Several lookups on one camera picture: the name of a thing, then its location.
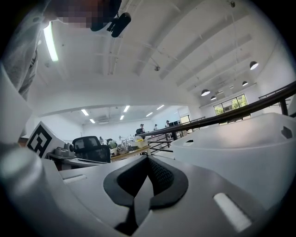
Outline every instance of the black camera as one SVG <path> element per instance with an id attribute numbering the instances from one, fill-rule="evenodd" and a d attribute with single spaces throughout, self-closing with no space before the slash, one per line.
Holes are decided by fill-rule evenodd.
<path id="1" fill-rule="evenodd" d="M 125 12 L 120 17 L 114 18 L 112 20 L 112 23 L 108 27 L 107 31 L 110 31 L 112 37 L 116 38 L 127 27 L 130 21 L 131 21 L 130 14 Z"/>
<path id="2" fill-rule="evenodd" d="M 107 31 L 110 31 L 112 37 L 116 38 L 131 22 L 131 17 L 129 13 L 125 12 L 120 17 L 118 17 L 117 13 L 116 18 L 103 18 L 99 19 L 99 21 L 95 19 L 92 23 L 91 30 L 99 31 L 103 29 L 109 22 L 111 22 L 111 25 L 108 27 Z"/>

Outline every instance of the window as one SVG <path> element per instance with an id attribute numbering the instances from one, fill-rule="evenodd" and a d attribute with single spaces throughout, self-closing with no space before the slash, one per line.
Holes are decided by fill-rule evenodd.
<path id="1" fill-rule="evenodd" d="M 242 94 L 240 96 L 234 97 L 231 100 L 227 100 L 227 101 L 225 101 L 223 103 L 215 105 L 214 110 L 215 110 L 216 115 L 219 115 L 219 114 L 222 114 L 222 113 L 226 113 L 228 111 L 232 111 L 232 110 L 237 109 L 237 108 L 241 108 L 243 106 L 246 106 L 247 104 L 248 103 L 247 103 L 246 97 L 245 97 L 244 94 Z M 234 119 L 234 120 L 231 120 L 231 121 L 227 121 L 226 123 L 233 123 L 233 122 L 236 122 L 236 121 L 240 121 L 242 119 L 249 119 L 250 117 L 251 117 L 251 115 L 248 115 L 248 116 L 245 116 L 243 118 L 237 118 L 237 119 Z"/>

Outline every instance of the white wall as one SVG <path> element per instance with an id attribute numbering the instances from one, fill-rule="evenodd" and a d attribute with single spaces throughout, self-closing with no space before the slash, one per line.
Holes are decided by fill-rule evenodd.
<path id="1" fill-rule="evenodd" d="M 86 75 L 52 84 L 34 104 L 35 113 L 50 115 L 80 108 L 125 105 L 190 105 L 197 98 L 176 85 L 136 75 L 103 77 Z"/>
<path id="2" fill-rule="evenodd" d="M 191 120 L 203 117 L 202 111 L 198 106 L 188 106 L 188 113 Z"/>
<path id="3" fill-rule="evenodd" d="M 119 142 L 119 136 L 127 137 L 129 135 L 134 135 L 136 130 L 140 128 L 140 124 L 144 124 L 145 132 L 153 131 L 154 123 L 152 120 L 146 119 L 107 125 L 85 125 L 83 126 L 83 136 L 97 136 L 98 138 L 101 136 L 104 140 L 112 138 Z"/>
<path id="4" fill-rule="evenodd" d="M 281 40 L 278 41 L 266 66 L 257 78 L 260 95 L 277 90 L 295 81 L 295 61 L 285 49 Z"/>
<path id="5" fill-rule="evenodd" d="M 75 138 L 81 137 L 82 126 L 64 118 L 62 115 L 50 115 L 42 118 L 32 115 L 26 124 L 27 134 L 30 137 L 38 123 L 42 121 L 56 136 L 66 142 L 72 142 Z"/>
<path id="6" fill-rule="evenodd" d="M 170 107 L 164 109 L 159 114 L 157 114 L 151 118 L 152 123 L 154 125 L 157 124 L 158 129 L 163 129 L 166 126 L 167 120 L 169 120 L 170 123 L 180 120 L 180 115 L 179 115 L 178 109 L 180 109 L 181 107 L 182 106 L 170 106 Z"/>

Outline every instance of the person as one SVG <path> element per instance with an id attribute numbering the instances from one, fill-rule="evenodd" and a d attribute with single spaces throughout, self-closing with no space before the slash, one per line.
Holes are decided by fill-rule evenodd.
<path id="1" fill-rule="evenodd" d="M 166 128 L 168 128 L 170 126 L 169 123 L 170 123 L 170 121 L 167 120 L 166 121 Z M 170 133 L 168 133 L 167 136 L 168 136 L 169 139 L 171 139 L 171 134 Z"/>
<path id="2" fill-rule="evenodd" d="M 102 139 L 102 137 L 100 137 L 99 141 L 100 141 L 101 145 L 104 145 L 104 140 Z"/>
<path id="3" fill-rule="evenodd" d="M 59 20 L 79 28 L 98 31 L 116 16 L 121 0 L 41 0 L 17 26 L 8 43 L 2 63 L 10 81 L 27 100 L 36 74 L 42 29 Z"/>
<path id="4" fill-rule="evenodd" d="M 144 124 L 140 124 L 140 129 L 142 130 L 142 132 L 145 132 Z"/>

